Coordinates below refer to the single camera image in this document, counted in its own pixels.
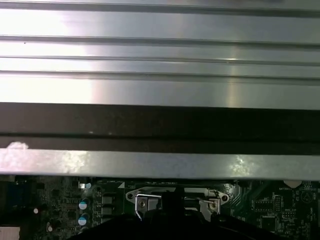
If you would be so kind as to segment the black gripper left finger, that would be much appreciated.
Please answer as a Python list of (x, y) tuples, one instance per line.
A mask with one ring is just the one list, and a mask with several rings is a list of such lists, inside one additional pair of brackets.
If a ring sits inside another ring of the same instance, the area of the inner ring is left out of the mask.
[(161, 195), (161, 209), (147, 211), (142, 218), (122, 214), (72, 237), (73, 240), (163, 240), (174, 230), (174, 193)]

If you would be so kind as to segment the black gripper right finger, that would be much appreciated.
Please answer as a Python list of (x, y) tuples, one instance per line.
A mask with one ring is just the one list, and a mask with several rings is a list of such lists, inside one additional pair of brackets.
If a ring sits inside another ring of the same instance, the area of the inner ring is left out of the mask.
[(185, 209), (185, 190), (173, 192), (173, 225), (184, 240), (276, 240), (277, 235), (231, 216), (203, 214)]

